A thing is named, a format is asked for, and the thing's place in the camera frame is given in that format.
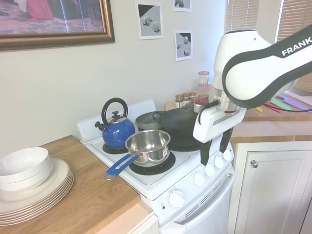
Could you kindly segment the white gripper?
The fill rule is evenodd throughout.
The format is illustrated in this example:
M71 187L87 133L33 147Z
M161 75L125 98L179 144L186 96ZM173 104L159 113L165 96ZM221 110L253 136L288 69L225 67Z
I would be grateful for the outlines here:
M194 104L194 112L197 113L193 129L193 137L201 142L200 162L206 166L209 161L212 139L222 135L219 150L224 153L230 142L233 127L239 124L247 109L234 105L232 109L226 109L219 103Z

